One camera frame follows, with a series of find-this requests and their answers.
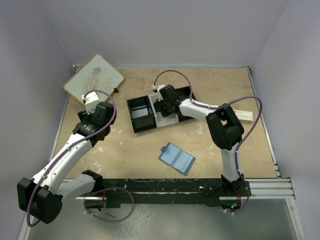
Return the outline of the blue leather card holder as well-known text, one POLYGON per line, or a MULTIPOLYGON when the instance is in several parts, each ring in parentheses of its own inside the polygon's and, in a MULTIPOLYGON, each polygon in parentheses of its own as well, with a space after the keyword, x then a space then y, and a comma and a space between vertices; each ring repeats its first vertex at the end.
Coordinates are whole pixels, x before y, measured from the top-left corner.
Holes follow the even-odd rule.
POLYGON ((189 173, 196 160, 194 156, 170 142, 161 148, 158 159, 184 176, 189 173))

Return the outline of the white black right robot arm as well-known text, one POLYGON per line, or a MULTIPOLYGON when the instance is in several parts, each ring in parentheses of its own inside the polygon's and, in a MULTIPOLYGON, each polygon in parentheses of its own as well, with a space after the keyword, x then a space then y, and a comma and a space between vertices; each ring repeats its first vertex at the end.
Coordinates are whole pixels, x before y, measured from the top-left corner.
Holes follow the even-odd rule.
POLYGON ((178 114, 207 124, 213 143, 221 151, 221 181, 231 190, 239 188, 244 182, 238 161, 238 148, 244 127, 231 106, 214 106, 198 102, 191 95, 179 93, 170 84, 153 85, 152 90, 157 94, 155 104, 162 117, 178 114))

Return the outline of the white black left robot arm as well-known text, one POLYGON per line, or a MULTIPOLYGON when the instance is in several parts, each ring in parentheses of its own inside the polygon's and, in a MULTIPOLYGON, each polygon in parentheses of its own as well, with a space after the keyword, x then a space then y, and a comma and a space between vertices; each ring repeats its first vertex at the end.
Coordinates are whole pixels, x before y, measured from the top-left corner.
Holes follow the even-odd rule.
POLYGON ((109 134, 116 114, 115 105, 107 102, 98 103, 93 113, 80 111, 80 122, 60 152, 33 178, 23 177, 18 182, 19 208, 43 223, 51 223, 63 206, 63 196, 58 192, 61 183, 82 156, 109 134))

